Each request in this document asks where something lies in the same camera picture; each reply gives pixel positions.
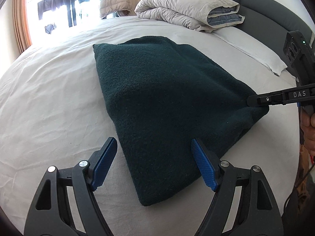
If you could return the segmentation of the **person's right hand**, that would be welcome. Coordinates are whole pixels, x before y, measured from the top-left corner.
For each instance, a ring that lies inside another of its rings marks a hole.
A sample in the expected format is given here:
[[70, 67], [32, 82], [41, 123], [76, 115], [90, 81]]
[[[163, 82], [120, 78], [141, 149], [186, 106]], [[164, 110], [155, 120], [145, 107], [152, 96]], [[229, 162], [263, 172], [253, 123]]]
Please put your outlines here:
[[300, 127], [304, 133], [304, 147], [307, 149], [310, 156], [315, 155], [315, 123], [314, 114], [310, 117], [304, 109], [301, 110]]

